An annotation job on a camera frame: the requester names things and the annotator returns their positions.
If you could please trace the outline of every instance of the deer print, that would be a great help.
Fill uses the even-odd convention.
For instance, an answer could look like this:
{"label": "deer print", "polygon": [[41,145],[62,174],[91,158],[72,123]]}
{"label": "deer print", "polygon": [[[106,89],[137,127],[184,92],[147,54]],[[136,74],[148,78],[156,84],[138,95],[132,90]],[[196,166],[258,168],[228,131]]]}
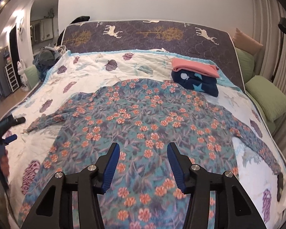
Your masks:
{"label": "deer print", "polygon": [[206,33],[206,31],[205,31],[204,29],[201,29],[201,28],[198,28],[198,27],[195,27],[195,28],[197,29],[197,30],[196,30],[196,34],[197,34],[198,36],[202,36],[202,37],[206,38],[207,40],[212,41],[215,45],[219,45],[219,44],[217,44],[217,43],[214,41],[214,39],[217,39],[217,38],[215,38],[215,37],[209,37],[208,34]]}
{"label": "deer print", "polygon": [[104,34],[108,34],[110,36],[116,37],[117,39],[121,38],[122,36],[118,37],[118,33],[122,33],[123,31],[118,31],[118,32],[115,33],[114,32],[115,28],[116,28],[115,26],[108,26],[107,25],[105,30],[108,30],[108,31],[104,31],[103,35]]}

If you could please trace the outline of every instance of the white wall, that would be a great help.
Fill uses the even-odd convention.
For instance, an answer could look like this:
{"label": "white wall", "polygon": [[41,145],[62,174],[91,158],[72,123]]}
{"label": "white wall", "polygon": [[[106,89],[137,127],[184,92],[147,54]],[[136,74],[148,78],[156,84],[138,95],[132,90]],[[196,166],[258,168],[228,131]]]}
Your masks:
{"label": "white wall", "polygon": [[234,35],[253,36],[252,0],[59,0],[60,33],[75,18],[90,20],[166,19],[201,24]]}

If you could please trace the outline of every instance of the pillow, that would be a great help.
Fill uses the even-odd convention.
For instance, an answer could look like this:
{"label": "pillow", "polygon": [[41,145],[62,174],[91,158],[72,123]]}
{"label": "pillow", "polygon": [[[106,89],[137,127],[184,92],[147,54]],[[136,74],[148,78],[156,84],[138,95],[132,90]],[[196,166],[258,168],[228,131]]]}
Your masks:
{"label": "pillow", "polygon": [[267,119],[274,122],[286,112],[286,95],[262,76],[255,76],[245,84],[246,90],[262,107]]}
{"label": "pillow", "polygon": [[35,65],[32,65],[24,70],[25,75],[28,78],[30,89],[33,89],[39,82],[39,73]]}
{"label": "pillow", "polygon": [[235,48],[236,54],[239,59],[240,69],[242,71],[244,83],[248,82],[253,75],[254,69],[254,57],[238,48]]}
{"label": "pillow", "polygon": [[234,34],[232,41],[235,47],[246,51],[251,55],[256,54],[263,47],[262,44],[258,43],[250,36],[244,34],[238,28],[236,29],[236,33]]}

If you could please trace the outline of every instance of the mattress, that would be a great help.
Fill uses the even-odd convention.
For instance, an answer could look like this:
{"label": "mattress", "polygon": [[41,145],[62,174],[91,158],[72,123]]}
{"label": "mattress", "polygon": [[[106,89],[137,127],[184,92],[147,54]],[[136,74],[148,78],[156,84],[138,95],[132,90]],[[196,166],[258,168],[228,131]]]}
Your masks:
{"label": "mattress", "polygon": [[106,21],[69,25],[63,45],[72,53],[158,49],[212,60],[228,79],[244,90],[233,42],[228,33],[173,21]]}

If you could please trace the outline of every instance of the metal screw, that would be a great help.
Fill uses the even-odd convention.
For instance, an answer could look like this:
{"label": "metal screw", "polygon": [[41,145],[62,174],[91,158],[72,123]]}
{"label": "metal screw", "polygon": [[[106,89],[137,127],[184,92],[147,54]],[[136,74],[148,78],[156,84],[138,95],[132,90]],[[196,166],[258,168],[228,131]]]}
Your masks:
{"label": "metal screw", "polygon": [[94,170],[96,170],[96,166],[95,166],[94,164],[89,165],[89,166],[88,166],[88,170],[89,170],[89,171],[94,171]]}
{"label": "metal screw", "polygon": [[226,177],[232,177],[233,173],[231,171],[226,171],[225,175],[226,175]]}
{"label": "metal screw", "polygon": [[192,170],[200,170],[200,167],[199,167],[199,165],[197,165],[197,164],[193,164],[193,165],[191,166],[191,169],[192,169]]}
{"label": "metal screw", "polygon": [[56,178],[61,178],[61,177],[63,177],[63,173],[62,172],[57,172],[56,174],[55,174],[55,177]]}

